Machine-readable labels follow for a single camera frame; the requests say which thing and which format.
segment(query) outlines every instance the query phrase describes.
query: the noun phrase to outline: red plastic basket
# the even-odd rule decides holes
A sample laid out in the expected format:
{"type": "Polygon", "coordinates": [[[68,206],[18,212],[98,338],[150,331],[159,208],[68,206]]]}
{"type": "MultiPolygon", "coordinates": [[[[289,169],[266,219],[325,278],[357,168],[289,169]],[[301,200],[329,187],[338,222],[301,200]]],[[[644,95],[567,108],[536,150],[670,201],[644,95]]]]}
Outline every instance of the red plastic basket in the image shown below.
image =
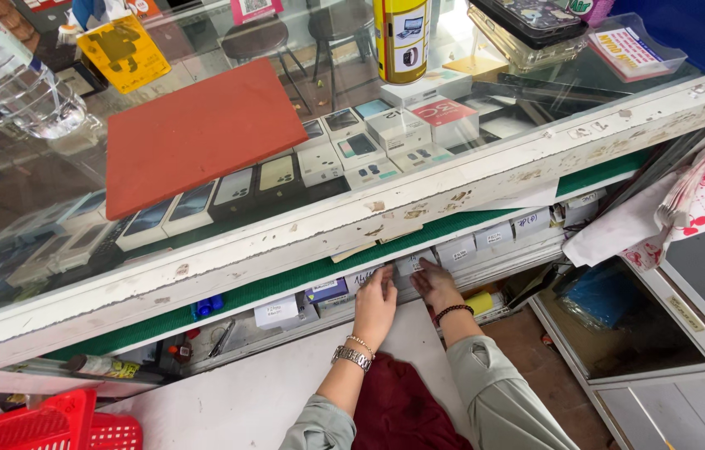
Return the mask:
{"type": "Polygon", "coordinates": [[[136,419],[94,412],[96,401],[93,390],[78,389],[0,414],[0,450],[141,450],[136,419]]]}

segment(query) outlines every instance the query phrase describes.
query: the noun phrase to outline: red cutting board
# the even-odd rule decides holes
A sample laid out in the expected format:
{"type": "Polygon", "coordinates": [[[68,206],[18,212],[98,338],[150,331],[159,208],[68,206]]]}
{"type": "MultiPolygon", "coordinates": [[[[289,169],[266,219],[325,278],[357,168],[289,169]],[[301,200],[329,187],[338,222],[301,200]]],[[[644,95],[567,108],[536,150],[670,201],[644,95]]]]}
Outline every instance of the red cutting board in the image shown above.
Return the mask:
{"type": "Polygon", "coordinates": [[[107,122],[110,220],[308,140],[265,57],[112,115],[107,122]]]}

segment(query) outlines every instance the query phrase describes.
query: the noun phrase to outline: sleeve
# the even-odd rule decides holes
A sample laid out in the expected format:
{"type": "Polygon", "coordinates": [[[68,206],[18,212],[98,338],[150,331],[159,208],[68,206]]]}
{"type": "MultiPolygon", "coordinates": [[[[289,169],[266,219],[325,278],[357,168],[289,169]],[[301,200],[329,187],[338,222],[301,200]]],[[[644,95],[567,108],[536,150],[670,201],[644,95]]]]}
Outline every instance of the sleeve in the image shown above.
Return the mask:
{"type": "Polygon", "coordinates": [[[349,450],[355,433],[349,414],[315,394],[287,430],[280,450],[349,450]]]}
{"type": "Polygon", "coordinates": [[[494,340],[467,337],[447,359],[481,450],[578,449],[494,340]]]}

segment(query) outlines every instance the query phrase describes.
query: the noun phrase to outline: silver watch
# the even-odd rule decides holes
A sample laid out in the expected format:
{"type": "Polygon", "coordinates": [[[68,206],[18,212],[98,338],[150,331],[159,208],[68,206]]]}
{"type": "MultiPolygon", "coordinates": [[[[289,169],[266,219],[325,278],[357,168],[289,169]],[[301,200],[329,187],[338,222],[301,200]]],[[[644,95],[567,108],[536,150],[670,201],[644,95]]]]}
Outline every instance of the silver watch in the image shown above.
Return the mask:
{"type": "Polygon", "coordinates": [[[362,353],[356,352],[355,350],[345,347],[344,345],[339,345],[336,347],[336,352],[333,353],[333,358],[330,360],[330,363],[335,364],[339,358],[342,360],[350,360],[353,363],[358,364],[360,368],[364,369],[364,373],[367,373],[369,371],[369,366],[372,365],[372,362],[362,353]]]}

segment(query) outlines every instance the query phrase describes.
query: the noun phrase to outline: hand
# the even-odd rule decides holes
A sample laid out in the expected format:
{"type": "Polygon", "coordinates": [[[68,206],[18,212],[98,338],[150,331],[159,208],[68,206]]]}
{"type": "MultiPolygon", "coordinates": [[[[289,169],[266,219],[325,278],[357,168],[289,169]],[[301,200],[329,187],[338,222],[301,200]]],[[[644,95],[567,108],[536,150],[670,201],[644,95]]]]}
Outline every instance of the hand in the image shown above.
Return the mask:
{"type": "MultiPolygon", "coordinates": [[[[398,307],[398,289],[394,287],[391,265],[381,267],[358,289],[355,299],[355,323],[353,334],[366,342],[373,352],[377,352],[388,330],[394,322],[394,312],[398,307]]],[[[368,352],[360,344],[348,340],[346,343],[364,355],[368,352]]]]}
{"type": "Polygon", "coordinates": [[[455,287],[455,280],[448,271],[425,258],[420,258],[419,264],[424,270],[411,275],[411,284],[427,304],[433,307],[434,314],[451,306],[464,304],[464,298],[460,296],[455,287]]]}

